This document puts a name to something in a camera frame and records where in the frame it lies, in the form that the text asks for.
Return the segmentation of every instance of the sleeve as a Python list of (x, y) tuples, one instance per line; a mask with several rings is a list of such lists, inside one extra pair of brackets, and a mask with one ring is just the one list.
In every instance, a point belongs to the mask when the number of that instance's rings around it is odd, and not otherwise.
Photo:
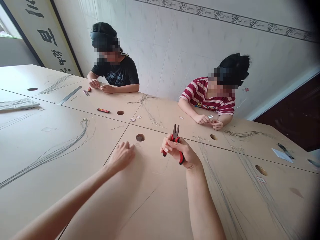
[(95, 75), (103, 77), (102, 66), (94, 65), (91, 69), (91, 72), (93, 72)]
[(190, 102), (190, 100), (194, 98), (194, 95), (197, 94), (197, 91), (198, 91), (198, 85), (194, 81), (192, 81), (183, 91), (180, 98), (183, 98), (187, 102)]
[(139, 84), (138, 72), (133, 60), (130, 68), (128, 69), (128, 76), (130, 84)]
[(231, 99), (230, 101), (223, 103), (220, 105), (220, 107), (217, 110), (218, 115), (222, 114), (234, 114), (234, 106), (236, 105), (235, 99)]

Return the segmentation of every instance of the ruler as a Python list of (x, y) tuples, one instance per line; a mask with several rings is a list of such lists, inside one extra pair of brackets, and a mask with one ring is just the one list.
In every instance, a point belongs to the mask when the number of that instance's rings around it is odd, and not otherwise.
[(66, 96), (64, 99), (61, 100), (61, 102), (58, 103), (58, 105), (62, 105), (65, 101), (67, 101), (69, 98), (72, 97), (73, 94), (75, 94), (79, 89), (81, 89), (82, 86), (77, 87), (75, 90), (73, 90), (68, 96)]

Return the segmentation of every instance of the framed sign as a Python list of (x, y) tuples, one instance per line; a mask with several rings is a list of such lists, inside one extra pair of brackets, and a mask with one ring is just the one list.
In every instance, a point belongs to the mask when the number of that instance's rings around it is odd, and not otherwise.
[(58, 11), (50, 0), (0, 0), (40, 66), (83, 77)]

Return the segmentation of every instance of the bamboo pattern border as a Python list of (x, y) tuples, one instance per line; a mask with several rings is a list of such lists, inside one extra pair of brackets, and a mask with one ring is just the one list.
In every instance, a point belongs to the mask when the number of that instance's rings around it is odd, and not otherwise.
[(211, 8), (201, 7), (189, 3), (184, 3), (175, 0), (134, 0), (148, 4), (157, 5), (160, 7), (170, 8), (181, 12), (187, 12), (231, 24), (240, 25), (243, 27), (254, 28), (264, 32), (270, 32), (286, 37), (300, 39), (308, 42), (319, 43), (317, 36), (314, 32), (305, 31), (297, 28), (283, 26), (271, 22), (260, 21), (257, 19), (240, 16), (228, 12), (223, 12)]

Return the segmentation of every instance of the wooden table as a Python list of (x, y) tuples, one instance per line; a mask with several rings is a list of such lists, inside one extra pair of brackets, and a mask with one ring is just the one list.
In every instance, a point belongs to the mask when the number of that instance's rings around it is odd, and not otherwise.
[[(0, 101), (33, 96), (26, 89), (37, 87), (38, 94), (66, 76), (31, 65), (0, 68), (2, 79), (11, 73), (18, 84), (1, 81)], [(79, 86), (72, 97), (57, 105)], [(100, 169), (119, 141), (136, 145), (134, 162), (83, 205), (60, 239), (193, 239), (186, 170), (159, 151), (174, 124), (180, 125), (179, 135), (203, 163), (227, 239), (304, 237), (317, 204), (313, 194), (319, 170), (305, 161), (312, 159), (308, 153), (274, 128), (234, 119), (224, 130), (259, 131), (273, 137), (255, 135), (243, 141), (195, 123), (177, 102), (145, 98), (142, 93), (106, 95), (98, 89), (86, 96), (82, 90), (87, 87), (86, 79), (71, 76), (61, 88), (31, 98), (39, 107), (0, 112), (0, 181), (78, 136), (80, 121), (90, 121), (86, 135), (67, 155), (0, 189), (1, 239), (13, 236)], [(195, 111), (210, 115), (204, 109)], [(293, 164), (271, 151), (280, 150), (278, 142), (295, 157)]]

